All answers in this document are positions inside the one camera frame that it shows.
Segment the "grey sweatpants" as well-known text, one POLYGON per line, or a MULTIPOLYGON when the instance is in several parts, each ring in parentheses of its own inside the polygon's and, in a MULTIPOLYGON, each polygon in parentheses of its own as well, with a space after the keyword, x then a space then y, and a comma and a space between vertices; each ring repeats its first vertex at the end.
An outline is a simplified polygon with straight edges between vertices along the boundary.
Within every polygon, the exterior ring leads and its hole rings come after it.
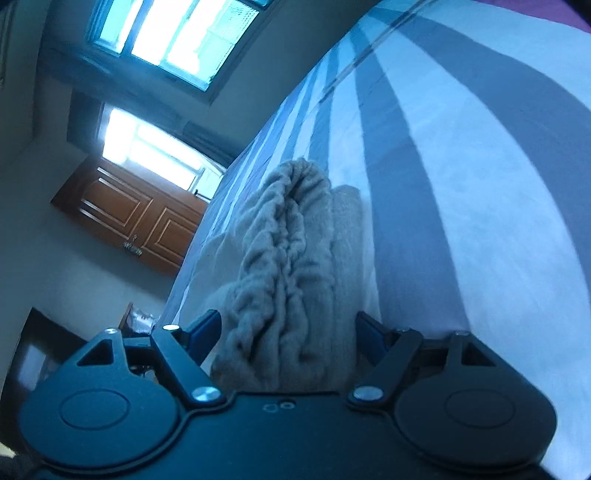
POLYGON ((179 322, 221 315, 207 366, 222 390, 318 392, 352 384, 362 307, 360 192, 298 159, 277 166, 204 243, 179 322))

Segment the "striped purple bed sheet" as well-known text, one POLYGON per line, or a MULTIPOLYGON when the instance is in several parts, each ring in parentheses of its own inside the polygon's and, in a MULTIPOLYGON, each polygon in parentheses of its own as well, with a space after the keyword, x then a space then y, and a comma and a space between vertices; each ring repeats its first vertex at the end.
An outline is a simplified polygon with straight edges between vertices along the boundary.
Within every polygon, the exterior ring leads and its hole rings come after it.
POLYGON ((590 18, 564 1, 384 1, 332 47, 226 171, 202 246, 278 163, 363 202, 363 309, 469 330, 553 403, 544 466, 590 475, 590 18))

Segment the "wooden shelf cabinet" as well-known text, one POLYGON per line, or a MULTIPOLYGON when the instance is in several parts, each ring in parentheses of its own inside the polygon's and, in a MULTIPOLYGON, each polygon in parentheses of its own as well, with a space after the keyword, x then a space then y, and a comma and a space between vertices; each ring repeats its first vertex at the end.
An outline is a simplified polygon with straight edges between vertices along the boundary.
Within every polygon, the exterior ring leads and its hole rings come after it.
POLYGON ((113 469, 146 456, 177 423, 169 393, 138 374, 149 346, 130 351, 116 328, 84 341, 31 310, 2 395, 2 438, 66 470, 113 469))

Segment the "window with frame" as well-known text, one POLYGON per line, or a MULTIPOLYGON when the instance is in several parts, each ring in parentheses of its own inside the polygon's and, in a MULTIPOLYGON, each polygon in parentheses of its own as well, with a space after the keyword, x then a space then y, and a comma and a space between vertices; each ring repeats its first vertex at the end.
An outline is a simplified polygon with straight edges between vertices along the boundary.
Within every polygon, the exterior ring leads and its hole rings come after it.
POLYGON ((272 1, 97 1, 86 38, 207 92, 271 7, 272 1))

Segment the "brown wooden door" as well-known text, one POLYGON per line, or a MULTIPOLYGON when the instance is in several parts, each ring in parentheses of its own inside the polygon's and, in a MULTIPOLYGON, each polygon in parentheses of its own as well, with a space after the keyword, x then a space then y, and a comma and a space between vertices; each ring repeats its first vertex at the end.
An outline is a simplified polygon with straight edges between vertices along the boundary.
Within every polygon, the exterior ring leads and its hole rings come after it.
POLYGON ((207 202, 136 164, 87 157, 51 200, 105 243, 175 276, 207 202))

